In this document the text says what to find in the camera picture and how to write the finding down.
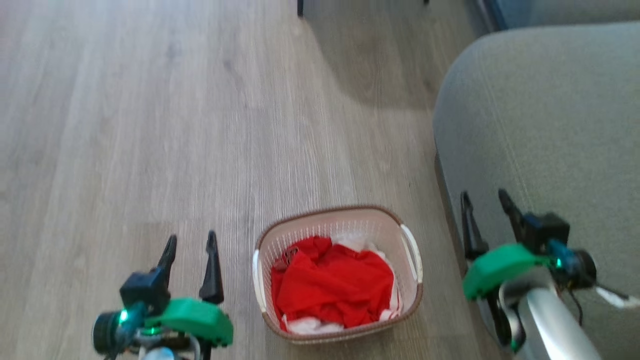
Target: clothes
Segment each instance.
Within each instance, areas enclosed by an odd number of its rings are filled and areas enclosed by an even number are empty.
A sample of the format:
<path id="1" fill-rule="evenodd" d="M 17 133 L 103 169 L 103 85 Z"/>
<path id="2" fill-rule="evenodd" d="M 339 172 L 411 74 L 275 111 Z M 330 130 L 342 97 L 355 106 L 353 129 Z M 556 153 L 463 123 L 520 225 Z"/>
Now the clothes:
<path id="1" fill-rule="evenodd" d="M 402 309 L 384 253 L 354 236 L 291 245 L 271 269 L 271 295 L 281 328 L 298 334 L 384 321 Z"/>

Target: white basket handle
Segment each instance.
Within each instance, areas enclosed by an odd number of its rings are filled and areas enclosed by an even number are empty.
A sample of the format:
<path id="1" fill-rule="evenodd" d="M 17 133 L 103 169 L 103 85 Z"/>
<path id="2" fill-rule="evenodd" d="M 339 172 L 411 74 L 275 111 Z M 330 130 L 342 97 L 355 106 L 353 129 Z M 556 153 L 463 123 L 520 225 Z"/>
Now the white basket handle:
<path id="1" fill-rule="evenodd" d="M 409 265 L 411 266 L 411 273 L 413 274 L 413 278 L 419 283 L 422 284 L 422 258 L 420 257 L 420 251 L 418 250 L 418 243 L 415 242 L 415 238 L 411 233 L 411 230 L 404 225 L 400 225 L 400 229 L 402 229 L 404 236 L 403 244 L 404 250 L 406 251 L 406 257 L 409 259 Z"/>
<path id="2" fill-rule="evenodd" d="M 267 299 L 264 297 L 264 283 L 262 278 L 262 263 L 260 261 L 260 250 L 253 252 L 253 290 L 255 299 L 258 300 L 260 311 L 267 311 Z"/>

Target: basket rim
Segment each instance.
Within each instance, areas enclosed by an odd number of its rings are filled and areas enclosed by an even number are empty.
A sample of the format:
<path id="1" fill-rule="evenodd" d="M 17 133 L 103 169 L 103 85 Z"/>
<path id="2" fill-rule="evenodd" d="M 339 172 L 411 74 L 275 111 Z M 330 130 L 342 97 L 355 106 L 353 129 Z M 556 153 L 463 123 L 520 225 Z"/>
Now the basket rim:
<path id="1" fill-rule="evenodd" d="M 297 220 L 300 218 L 304 218 L 304 217 L 309 217 L 309 216 L 314 216 L 314 215 L 321 215 L 321 214 L 325 214 L 325 213 L 334 213 L 334 212 L 338 212 L 338 211 L 349 211 L 349 210 L 378 210 L 381 211 L 382 213 L 388 215 L 390 218 L 392 218 L 397 224 L 398 226 L 401 226 L 402 220 L 400 220 L 400 218 L 393 212 L 391 212 L 391 210 L 388 210 L 386 208 L 383 208 L 382 206 L 379 205 L 356 205 L 356 206 L 337 206 L 334 208 L 326 208 L 326 209 L 322 209 L 322 210 L 317 210 L 317 211 L 308 211 L 293 217 L 288 217 L 282 220 L 279 220 L 275 223 L 273 223 L 272 225 L 270 225 L 264 232 L 262 232 L 262 234 L 260 235 L 260 239 L 258 240 L 258 242 L 255 244 L 255 250 L 260 251 L 260 248 L 262 247 L 262 242 L 264 241 L 264 238 L 266 237 L 266 235 L 271 232 L 271 230 L 273 230 L 275 227 L 282 225 L 284 223 L 293 221 L 293 220 Z M 331 332 L 328 334 L 318 334 L 318 335 L 298 335 L 298 334 L 291 334 L 289 332 L 285 332 L 280 328 L 280 324 L 275 324 L 273 323 L 273 321 L 271 321 L 269 315 L 267 314 L 267 312 L 262 312 L 262 317 L 264 319 L 264 322 L 267 324 L 267 326 L 277 335 L 279 335 L 281 338 L 291 341 L 291 342 L 297 342 L 297 343 L 304 343 L 306 341 L 308 342 L 322 342 L 322 341 L 331 341 L 331 340 L 335 340 L 335 341 L 339 341 L 340 338 L 343 337 L 349 337 L 349 338 L 354 338 L 357 337 L 359 334 L 365 335 L 365 334 L 370 334 L 372 332 L 376 332 L 376 331 L 381 331 L 384 330 L 390 326 L 393 326 L 399 322 L 402 322 L 404 320 L 406 320 L 407 318 L 409 318 L 409 316 L 413 315 L 416 310 L 418 310 L 418 306 L 420 305 L 420 302 L 422 301 L 422 292 L 423 292 L 423 285 L 421 282 L 419 282 L 416 286 L 415 289 L 415 300 L 413 301 L 413 304 L 411 305 L 411 307 L 404 312 L 403 314 L 401 314 L 400 316 L 398 316 L 397 318 L 393 318 L 390 320 L 386 320 L 383 322 L 374 322 L 374 323 L 370 323 L 368 325 L 364 325 L 364 326 L 358 326 L 358 327 L 354 327 L 351 329 L 345 329 L 343 331 L 340 332 Z"/>

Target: black wire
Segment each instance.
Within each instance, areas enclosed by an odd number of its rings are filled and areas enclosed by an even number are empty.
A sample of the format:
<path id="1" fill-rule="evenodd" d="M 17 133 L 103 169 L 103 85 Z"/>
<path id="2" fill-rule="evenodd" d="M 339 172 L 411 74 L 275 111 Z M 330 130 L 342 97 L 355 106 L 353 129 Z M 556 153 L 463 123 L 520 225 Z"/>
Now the black wire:
<path id="1" fill-rule="evenodd" d="M 573 299 L 575 305 L 578 307 L 578 324 L 582 327 L 582 306 L 580 305 L 578 299 L 576 299 L 571 289 L 567 290 L 567 292 L 569 293 L 569 296 L 571 296 L 571 299 Z"/>

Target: beige basket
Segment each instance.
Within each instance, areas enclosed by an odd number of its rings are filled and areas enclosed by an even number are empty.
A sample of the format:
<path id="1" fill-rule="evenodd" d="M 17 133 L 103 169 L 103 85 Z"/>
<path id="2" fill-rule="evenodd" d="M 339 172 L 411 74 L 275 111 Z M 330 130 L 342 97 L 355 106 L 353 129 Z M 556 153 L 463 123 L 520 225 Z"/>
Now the beige basket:
<path id="1" fill-rule="evenodd" d="M 321 335 L 297 335 L 281 330 L 271 299 L 271 267 L 294 242 L 309 236 L 365 236 L 391 262 L 403 310 L 397 318 Z M 374 206 L 319 211 L 283 220 L 264 232 L 253 253 L 253 287 L 262 317 L 279 336 L 297 344 L 356 338 L 386 329 L 407 319 L 422 299 L 422 260 L 415 238 L 391 212 Z"/>

